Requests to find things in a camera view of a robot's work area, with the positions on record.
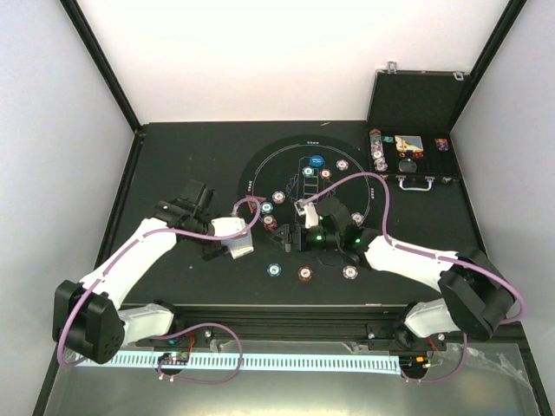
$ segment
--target case handle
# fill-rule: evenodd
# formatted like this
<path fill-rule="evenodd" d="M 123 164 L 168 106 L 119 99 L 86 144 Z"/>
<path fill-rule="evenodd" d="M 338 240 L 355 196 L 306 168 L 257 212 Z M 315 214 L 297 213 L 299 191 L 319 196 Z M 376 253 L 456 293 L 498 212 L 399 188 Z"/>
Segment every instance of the case handle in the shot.
<path fill-rule="evenodd" d="M 405 178 L 399 178 L 399 187 L 403 191 L 428 192 L 430 189 L 432 189 L 432 184 L 434 183 L 434 178 L 426 178 L 426 181 L 428 182 L 428 188 L 405 188 L 402 185 L 404 181 L 405 181 Z"/>

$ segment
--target black tabletop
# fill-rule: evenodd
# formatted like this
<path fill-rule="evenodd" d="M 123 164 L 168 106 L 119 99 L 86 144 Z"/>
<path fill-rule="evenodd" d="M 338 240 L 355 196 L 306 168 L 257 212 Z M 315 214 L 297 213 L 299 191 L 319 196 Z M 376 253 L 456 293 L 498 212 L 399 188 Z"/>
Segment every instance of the black tabletop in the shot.
<path fill-rule="evenodd" d="M 147 128 L 132 184 L 118 224 L 114 249 L 123 244 L 158 201 L 178 196 L 187 180 L 216 191 L 211 211 L 226 214 L 238 199 L 243 169 L 263 147 L 285 137 L 318 134 L 342 140 L 365 152 L 363 121 L 153 123 Z M 389 233 L 412 244 L 438 250 L 478 246 L 460 184 L 435 185 L 431 192 L 404 192 L 390 184 Z M 404 305 L 440 295 L 430 288 L 387 272 L 360 270 L 343 278 L 343 267 L 322 264 L 303 253 L 287 255 L 267 244 L 232 260 L 203 261 L 192 242 L 181 242 L 164 255 L 129 293 L 125 303 L 160 299 L 188 305 Z M 280 263 L 280 277 L 268 276 Z M 299 267 L 315 272 L 309 283 Z"/>

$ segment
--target metal latch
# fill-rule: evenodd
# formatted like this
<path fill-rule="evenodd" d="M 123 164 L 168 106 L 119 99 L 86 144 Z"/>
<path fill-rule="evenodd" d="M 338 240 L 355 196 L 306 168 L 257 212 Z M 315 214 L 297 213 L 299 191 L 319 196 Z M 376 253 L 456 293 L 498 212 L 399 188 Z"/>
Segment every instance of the metal latch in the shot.
<path fill-rule="evenodd" d="M 388 74 L 396 74 L 397 73 L 397 62 L 389 61 L 385 68 L 388 70 Z"/>

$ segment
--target led light strip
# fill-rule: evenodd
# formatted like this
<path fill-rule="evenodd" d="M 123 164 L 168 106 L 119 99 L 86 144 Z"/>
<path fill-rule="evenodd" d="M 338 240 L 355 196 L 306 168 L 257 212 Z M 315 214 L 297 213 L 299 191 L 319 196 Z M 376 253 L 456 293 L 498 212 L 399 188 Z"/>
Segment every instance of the led light strip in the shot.
<path fill-rule="evenodd" d="M 85 360 L 79 367 L 156 368 L 163 352 L 120 351 L 106 364 Z M 195 370 L 233 370 L 238 354 L 191 353 L 185 365 L 163 368 Z M 313 354 L 243 354 L 242 370 L 312 371 L 336 373 L 400 374 L 399 357 L 387 355 L 313 355 Z"/>

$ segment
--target cable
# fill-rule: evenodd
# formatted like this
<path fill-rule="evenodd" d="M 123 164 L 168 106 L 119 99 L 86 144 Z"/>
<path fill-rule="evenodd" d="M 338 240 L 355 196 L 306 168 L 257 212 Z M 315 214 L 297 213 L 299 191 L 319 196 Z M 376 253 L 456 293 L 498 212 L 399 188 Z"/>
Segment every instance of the cable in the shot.
<path fill-rule="evenodd" d="M 347 178 L 343 178 L 341 180 L 338 180 L 335 184 L 333 184 L 332 186 L 324 189 L 323 191 L 317 193 L 316 195 L 312 195 L 310 198 L 305 199 L 305 204 L 308 204 L 309 202 L 315 201 L 318 198 L 322 197 L 323 195 L 325 195 L 326 193 L 328 193 L 329 191 L 331 191 L 332 189 L 337 188 L 339 185 L 344 184 L 345 182 L 351 180 L 351 179 L 355 179 L 355 178 L 362 178 L 364 176 L 370 176 L 374 179 L 378 179 L 378 181 L 380 181 L 380 183 L 383 186 L 383 190 L 385 191 L 385 205 L 383 206 L 383 217 L 382 217 L 382 234 L 383 237 L 385 238 L 385 240 L 391 244 L 391 238 L 389 237 L 388 234 L 388 215 L 389 215 L 389 188 L 388 188 L 388 184 L 385 183 L 385 180 L 383 180 L 383 178 L 380 175 L 377 175 L 375 173 L 372 172 L 359 172 L 359 173 L 353 173 L 352 175 L 349 175 Z"/>
<path fill-rule="evenodd" d="M 235 205 L 233 206 L 232 215 L 233 216 L 237 215 L 238 208 L 242 204 L 244 204 L 245 202 L 248 202 L 248 201 L 254 202 L 257 206 L 257 211 L 254 215 L 254 218 L 243 230 L 238 231 L 235 234 L 231 234 L 230 236 L 223 236 L 223 237 L 205 236 L 203 234 L 197 234 L 195 232 L 190 232 L 190 231 L 177 230 L 177 229 L 174 229 L 174 228 L 163 228 L 163 229 L 159 229 L 159 230 L 149 231 L 149 232 L 147 232 L 146 234 L 143 235 L 143 238 L 147 238 L 147 237 L 152 236 L 153 234 L 156 234 L 158 232 L 173 232 L 174 234 L 180 234 L 182 236 L 204 239 L 204 240 L 211 240 L 211 241 L 221 241 L 221 240 L 227 240 L 229 238 L 235 238 L 235 237 L 241 236 L 246 231 L 250 230 L 250 228 L 252 228 L 252 226 L 254 224 L 256 224 L 258 219 L 260 218 L 260 211 L 261 211 L 260 202 L 254 197 L 245 197 L 245 198 L 242 198 L 239 201 L 237 201 L 235 203 Z M 121 250 L 121 252 L 116 257 L 114 257 L 114 259 L 110 262 L 110 264 L 106 267 L 106 269 L 104 269 L 104 271 L 102 272 L 102 276 L 106 277 L 108 275 L 108 273 L 110 272 L 110 270 L 121 260 L 121 258 L 123 256 L 125 256 L 126 253 L 128 253 L 139 242 L 140 242 L 139 239 L 135 239 L 131 243 L 129 243 L 123 250 Z M 63 359 L 63 349 L 65 347 L 66 340 L 68 338 L 69 330 L 71 329 L 71 326 L 73 325 L 73 322 L 74 322 L 75 318 L 77 317 L 77 314 L 79 313 L 83 304 L 87 301 L 88 297 L 91 295 L 91 293 L 93 292 L 95 287 L 98 286 L 98 284 L 100 282 L 101 282 L 101 279 L 96 279 L 93 282 L 93 284 L 91 284 L 90 287 L 87 290 L 85 290 L 85 293 L 83 293 L 81 295 L 81 297 L 79 298 L 79 300 L 77 301 L 77 303 L 75 304 L 73 309 L 71 309 L 71 312 L 69 313 L 69 316 L 68 316 L 68 320 L 66 321 L 66 323 L 63 326 L 62 333 L 60 334 L 60 339 L 58 340 L 58 346 L 56 348 L 56 357 L 57 357 L 58 363 L 60 364 L 61 367 L 73 367 L 73 366 L 76 366 L 77 364 L 86 360 L 85 357 L 82 357 L 79 360 L 76 360 L 76 361 L 73 361 L 73 362 L 67 362 Z"/>
<path fill-rule="evenodd" d="M 383 217 L 382 217 L 382 234 L 383 234 L 383 237 L 385 238 L 385 240 L 388 242 L 388 244 L 392 245 L 396 249 L 403 250 L 403 251 L 406 251 L 406 252 L 409 252 L 409 253 L 412 253 L 412 254 L 416 254 L 416 255 L 419 255 L 419 256 L 424 256 L 424 257 L 427 257 L 427 258 L 437 259 L 438 261 L 442 261 L 442 262 L 449 262 L 449 263 L 457 264 L 457 265 L 459 265 L 459 266 L 461 266 L 465 269 L 474 270 L 474 271 L 480 273 L 481 275 L 489 278 L 490 280 L 493 280 L 494 282 L 503 286 L 503 288 L 507 289 L 509 291 L 509 293 L 511 293 L 511 295 L 513 295 L 513 297 L 520 304 L 519 313 L 516 314 L 515 316 L 504 319 L 503 321 L 501 321 L 501 323 L 502 324 L 507 324 L 507 323 L 520 321 L 522 319 L 522 317 L 526 314 L 526 302 L 524 300 L 524 297 L 522 297 L 522 295 L 509 282 L 507 282 L 502 277 L 499 277 L 499 276 L 495 275 L 494 273 L 492 273 L 491 271 L 486 270 L 486 269 L 484 269 L 480 266 L 477 266 L 477 265 L 469 263 L 469 262 L 465 262 L 463 260 L 459 260 L 459 259 L 455 259 L 455 258 L 451 258 L 451 257 L 444 257 L 444 256 L 436 257 L 436 255 L 434 253 L 429 253 L 427 251 L 422 251 L 422 250 L 418 250 L 418 249 L 415 249 L 415 248 L 412 248 L 412 247 L 407 247 L 407 246 L 404 246 L 402 244 L 394 244 L 393 239 L 388 234 L 388 224 L 387 224 L 388 215 L 389 215 L 389 201 L 390 201 L 389 187 L 388 187 L 388 184 L 386 184 L 385 180 L 383 180 L 383 178 L 380 175 L 378 175 L 376 173 L 372 173 L 372 172 L 354 173 L 352 175 L 349 175 L 346 178 L 338 180 L 334 185 L 330 186 L 329 188 L 324 189 L 323 191 L 317 193 L 316 195 L 312 195 L 310 198 L 305 199 L 304 202 L 305 202 L 305 204 L 308 204 L 309 202 L 312 202 L 312 201 L 322 197 L 323 195 L 325 195 L 326 193 L 328 193 L 332 189 L 338 187 L 339 185 L 344 184 L 345 182 L 347 182 L 349 180 L 352 180 L 352 179 L 355 179 L 355 178 L 361 178 L 361 177 L 364 177 L 364 176 L 370 176 L 372 178 L 378 179 L 378 181 L 383 186 L 383 190 L 385 192 L 385 206 L 383 208 Z"/>
<path fill-rule="evenodd" d="M 183 334 L 186 334 L 187 332 L 192 332 L 196 329 L 206 328 L 206 327 L 223 329 L 225 332 L 227 332 L 229 335 L 231 335 L 233 337 L 233 339 L 235 340 L 235 342 L 237 343 L 237 348 L 239 350 L 239 358 L 238 358 L 238 361 L 237 361 L 237 366 L 233 369 L 232 373 L 229 374 L 227 377 L 224 377 L 223 379 L 220 379 L 220 380 L 200 380 L 200 379 L 193 379 L 191 377 L 182 377 L 182 376 L 178 376 L 178 375 L 167 375 L 167 374 L 162 373 L 162 365 L 165 364 L 165 363 L 171 362 L 171 360 L 164 360 L 164 361 L 161 361 L 158 364 L 158 375 L 160 376 L 161 380 L 164 377 L 167 377 L 168 379 L 170 379 L 170 381 L 179 380 L 179 381 L 187 381 L 187 382 L 196 383 L 196 384 L 204 384 L 206 386 L 214 386 L 214 385 L 217 385 L 217 384 L 223 384 L 223 383 L 231 380 L 233 377 L 235 377 L 239 373 L 239 370 L 241 369 L 241 365 L 243 364 L 243 346 L 241 345 L 241 341 L 240 341 L 239 337 L 237 336 L 237 334 L 235 334 L 226 325 L 222 325 L 221 323 L 215 323 L 215 322 L 200 323 L 198 325 L 193 325 L 189 328 L 185 328 L 180 332 L 176 332 L 175 334 L 161 335 L 161 336 L 151 336 L 150 339 L 152 339 L 152 340 L 171 340 L 172 338 L 177 338 L 178 336 L 182 336 Z"/>
<path fill-rule="evenodd" d="M 235 205 L 233 206 L 233 211 L 232 211 L 232 216 L 236 216 L 237 215 L 237 211 L 238 208 L 246 203 L 246 202 L 254 202 L 257 206 L 257 211 L 254 214 L 254 218 L 251 220 L 251 222 L 241 231 L 237 231 L 234 234 L 231 234 L 230 236 L 223 236 L 223 237 L 215 237 L 215 236 L 206 236 L 204 234 L 199 234 L 196 232 L 191 232 L 191 231 L 185 231 L 185 230 L 178 230 L 176 228 L 160 228 L 158 230 L 151 230 L 149 232 L 146 232 L 145 234 L 143 234 L 143 238 L 147 238 L 150 237 L 154 234 L 158 234 L 160 232 L 172 232 L 173 234 L 177 234 L 180 236 L 185 236 L 185 237 L 190 237 L 190 238 L 197 238 L 199 240 L 208 240 L 208 241 L 222 241 L 222 240 L 227 240 L 230 238 L 235 238 L 235 237 L 239 237 L 243 234 L 245 234 L 248 230 L 250 230 L 254 224 L 257 223 L 258 219 L 260 218 L 260 202 L 254 198 L 254 197 L 245 197 L 240 199 L 239 201 L 237 201 L 235 203 Z M 106 266 L 106 269 L 104 269 L 104 271 L 102 272 L 103 276 L 106 276 L 110 270 L 121 260 L 121 258 L 123 256 L 125 256 L 127 254 L 128 251 L 130 251 L 136 244 L 139 243 L 139 239 L 136 238 L 135 240 L 133 240 L 131 243 L 129 243 L 124 249 L 122 249 L 118 255 L 116 257 L 114 257 L 114 259 L 110 262 L 110 264 L 108 266 Z"/>
<path fill-rule="evenodd" d="M 401 370 L 401 376 L 403 379 L 405 379 L 406 381 L 413 381 L 414 383 L 419 383 L 419 384 L 435 384 L 435 383 L 442 383 L 443 381 L 447 381 L 452 379 L 455 375 L 457 375 L 459 373 L 459 371 L 463 368 L 463 366 L 465 365 L 465 361 L 467 360 L 467 347 L 468 347 L 468 337 L 467 335 L 463 332 L 462 333 L 462 354 L 460 356 L 460 361 L 459 364 L 457 365 L 456 369 L 453 370 L 451 373 L 444 375 L 443 377 L 440 377 L 438 379 L 433 379 L 433 380 L 421 380 L 421 379 L 411 379 L 410 377 L 408 377 L 404 371 Z"/>
<path fill-rule="evenodd" d="M 193 351 L 195 339 L 194 339 L 194 335 L 192 333 L 187 334 L 187 336 L 189 337 L 189 349 L 187 349 L 187 353 L 190 354 Z"/>

